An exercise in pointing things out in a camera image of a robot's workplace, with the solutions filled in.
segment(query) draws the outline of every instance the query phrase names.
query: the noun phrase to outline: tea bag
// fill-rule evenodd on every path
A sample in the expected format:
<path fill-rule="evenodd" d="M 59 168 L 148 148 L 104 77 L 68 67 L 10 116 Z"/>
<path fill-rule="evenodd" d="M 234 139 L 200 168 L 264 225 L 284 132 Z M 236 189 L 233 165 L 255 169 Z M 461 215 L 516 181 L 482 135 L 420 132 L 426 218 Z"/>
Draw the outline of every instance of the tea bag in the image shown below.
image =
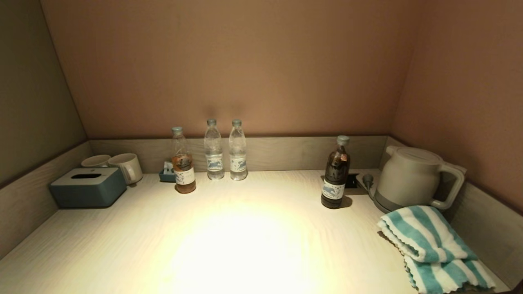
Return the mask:
<path fill-rule="evenodd" d="M 173 163 L 170 161 L 164 162 L 164 175 L 174 175 Z"/>

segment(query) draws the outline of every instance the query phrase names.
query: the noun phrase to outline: folded towel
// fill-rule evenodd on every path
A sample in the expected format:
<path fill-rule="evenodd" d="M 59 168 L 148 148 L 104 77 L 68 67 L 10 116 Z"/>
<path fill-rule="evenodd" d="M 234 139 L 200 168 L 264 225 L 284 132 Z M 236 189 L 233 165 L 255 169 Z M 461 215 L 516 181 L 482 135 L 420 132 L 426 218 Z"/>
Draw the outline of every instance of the folded towel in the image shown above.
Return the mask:
<path fill-rule="evenodd" d="M 402 208 L 382 216 L 378 226 L 404 255 L 411 284 L 419 293 L 495 286 L 474 252 L 436 208 Z"/>

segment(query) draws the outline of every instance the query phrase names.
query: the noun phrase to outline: teal tissue box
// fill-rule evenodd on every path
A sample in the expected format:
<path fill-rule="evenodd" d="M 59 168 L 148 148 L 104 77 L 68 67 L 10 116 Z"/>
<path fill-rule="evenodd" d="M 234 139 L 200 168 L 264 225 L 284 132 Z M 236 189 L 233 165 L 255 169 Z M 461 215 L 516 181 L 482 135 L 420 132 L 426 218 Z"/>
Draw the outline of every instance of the teal tissue box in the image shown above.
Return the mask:
<path fill-rule="evenodd" d="M 160 182 L 176 183 L 176 175 L 166 175 L 163 170 L 158 173 L 160 176 Z"/>
<path fill-rule="evenodd" d="M 60 208 L 109 207 L 127 189 L 117 167 L 75 168 L 49 185 Z"/>

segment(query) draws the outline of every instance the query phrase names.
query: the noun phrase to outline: electric kettle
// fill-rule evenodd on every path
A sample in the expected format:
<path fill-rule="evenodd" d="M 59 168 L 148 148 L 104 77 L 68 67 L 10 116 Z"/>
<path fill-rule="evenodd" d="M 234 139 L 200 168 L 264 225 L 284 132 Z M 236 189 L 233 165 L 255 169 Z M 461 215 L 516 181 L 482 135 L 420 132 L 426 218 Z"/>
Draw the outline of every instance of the electric kettle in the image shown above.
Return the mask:
<path fill-rule="evenodd" d="M 387 213 L 412 205 L 431 205 L 448 209 L 465 181 L 465 168 L 447 163 L 440 156 L 417 148 L 388 146 L 391 158 L 381 173 L 374 204 Z M 445 201 L 434 199 L 440 173 L 456 177 Z"/>

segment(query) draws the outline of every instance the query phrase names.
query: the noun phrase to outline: white mug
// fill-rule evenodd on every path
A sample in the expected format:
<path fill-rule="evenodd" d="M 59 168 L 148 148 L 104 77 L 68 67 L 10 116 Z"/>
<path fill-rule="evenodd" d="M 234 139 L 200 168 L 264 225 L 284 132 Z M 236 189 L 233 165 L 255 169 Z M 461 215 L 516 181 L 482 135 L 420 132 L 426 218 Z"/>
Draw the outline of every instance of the white mug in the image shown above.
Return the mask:
<path fill-rule="evenodd" d="M 81 163 L 82 167 L 109 167 L 109 155 L 95 155 L 84 159 Z"/>
<path fill-rule="evenodd" d="M 120 168 L 127 185 L 134 184 L 143 177 L 142 168 L 136 154 L 124 153 L 111 157 L 109 165 Z"/>

